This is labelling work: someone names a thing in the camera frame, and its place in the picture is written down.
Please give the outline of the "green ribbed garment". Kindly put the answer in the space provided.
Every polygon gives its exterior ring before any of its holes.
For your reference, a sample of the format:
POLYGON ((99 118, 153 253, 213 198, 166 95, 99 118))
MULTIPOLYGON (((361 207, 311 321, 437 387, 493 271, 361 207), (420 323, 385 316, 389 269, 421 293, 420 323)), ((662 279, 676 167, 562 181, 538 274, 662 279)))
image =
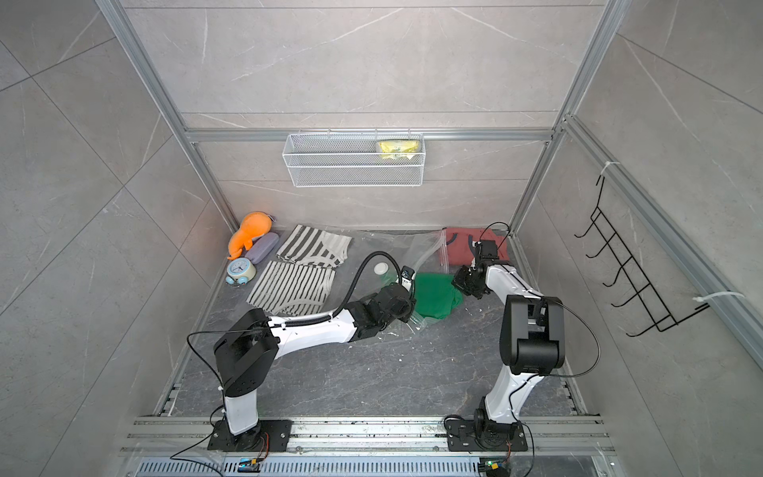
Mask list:
POLYGON ((415 274, 411 288, 415 298, 415 309, 411 318, 440 320, 448 317, 463 302, 462 293, 451 282, 452 277, 446 274, 415 274))

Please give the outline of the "striped tank top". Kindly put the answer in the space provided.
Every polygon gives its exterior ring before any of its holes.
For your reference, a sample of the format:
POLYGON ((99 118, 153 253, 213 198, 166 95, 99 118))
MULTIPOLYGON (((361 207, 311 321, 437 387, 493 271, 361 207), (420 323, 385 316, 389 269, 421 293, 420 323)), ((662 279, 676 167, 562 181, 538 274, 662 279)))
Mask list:
POLYGON ((352 238, 310 226, 297 225, 276 256, 298 266, 339 268, 348 258, 352 238))

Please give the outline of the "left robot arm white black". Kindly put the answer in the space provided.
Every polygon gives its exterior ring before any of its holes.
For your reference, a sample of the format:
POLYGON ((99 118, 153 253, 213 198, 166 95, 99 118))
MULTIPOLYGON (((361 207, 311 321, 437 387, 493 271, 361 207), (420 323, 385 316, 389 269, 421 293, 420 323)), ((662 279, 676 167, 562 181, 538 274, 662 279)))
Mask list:
POLYGON ((238 436, 259 425, 258 388, 274 361, 306 349, 375 337, 395 320, 409 321, 411 291, 392 283, 338 310, 301 317, 270 317, 254 308, 214 347, 229 432, 238 436))

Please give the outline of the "red garment with dark trim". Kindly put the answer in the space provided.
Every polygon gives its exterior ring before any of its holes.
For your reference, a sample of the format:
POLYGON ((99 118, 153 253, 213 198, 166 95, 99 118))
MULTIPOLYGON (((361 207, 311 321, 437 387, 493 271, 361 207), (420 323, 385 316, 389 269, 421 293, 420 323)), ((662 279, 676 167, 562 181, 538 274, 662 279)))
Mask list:
POLYGON ((446 228, 445 242, 448 264, 452 268, 470 266, 475 258, 475 244, 480 240, 493 240, 499 246, 501 260, 509 260, 508 245, 494 231, 469 228, 446 228))

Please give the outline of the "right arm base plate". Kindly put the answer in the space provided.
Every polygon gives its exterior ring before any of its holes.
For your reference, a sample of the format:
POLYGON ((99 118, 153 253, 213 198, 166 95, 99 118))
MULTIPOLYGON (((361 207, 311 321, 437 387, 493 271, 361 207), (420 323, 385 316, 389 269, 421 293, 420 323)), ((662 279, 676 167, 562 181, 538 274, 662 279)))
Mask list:
POLYGON ((443 419, 448 450, 456 451, 512 451, 529 449, 526 433, 518 423, 495 423, 485 417, 465 419, 460 415, 447 415, 443 419))

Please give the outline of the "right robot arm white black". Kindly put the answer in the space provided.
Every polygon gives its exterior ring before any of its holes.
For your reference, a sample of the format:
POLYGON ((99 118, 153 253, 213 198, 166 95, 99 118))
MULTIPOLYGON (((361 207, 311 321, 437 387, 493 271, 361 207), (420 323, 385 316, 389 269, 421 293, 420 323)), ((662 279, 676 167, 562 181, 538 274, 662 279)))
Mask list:
POLYGON ((472 427, 467 436, 484 448, 509 445, 522 432, 522 408, 534 388, 564 365, 564 311, 521 278, 493 240, 474 244, 472 264, 461 266, 453 285, 475 298, 494 294, 504 304, 502 370, 473 419, 464 423, 472 427))

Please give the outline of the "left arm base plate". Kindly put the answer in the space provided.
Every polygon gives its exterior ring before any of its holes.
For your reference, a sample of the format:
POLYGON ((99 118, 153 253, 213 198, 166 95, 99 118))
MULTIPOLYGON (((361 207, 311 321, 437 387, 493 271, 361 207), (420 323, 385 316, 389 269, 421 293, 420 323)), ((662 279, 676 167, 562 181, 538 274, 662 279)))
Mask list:
POLYGON ((288 447, 293 421, 289 419, 262 419, 250 430, 233 435, 227 419, 214 425, 208 449, 222 452, 285 452, 288 447))

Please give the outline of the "clear plastic vacuum bag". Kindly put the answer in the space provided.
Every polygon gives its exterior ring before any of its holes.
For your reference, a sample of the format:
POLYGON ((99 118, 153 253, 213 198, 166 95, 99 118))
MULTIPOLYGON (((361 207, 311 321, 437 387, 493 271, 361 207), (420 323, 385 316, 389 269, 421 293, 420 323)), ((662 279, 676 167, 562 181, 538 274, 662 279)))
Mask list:
POLYGON ((426 273, 449 274, 444 232, 392 233, 379 231, 340 231, 350 239, 348 257, 337 268, 316 268, 308 272, 318 281, 297 291, 282 289, 281 279, 260 276, 246 302, 268 316, 297 317, 332 311, 345 297, 363 260, 376 250, 388 252, 400 266, 409 266, 416 277, 426 273))

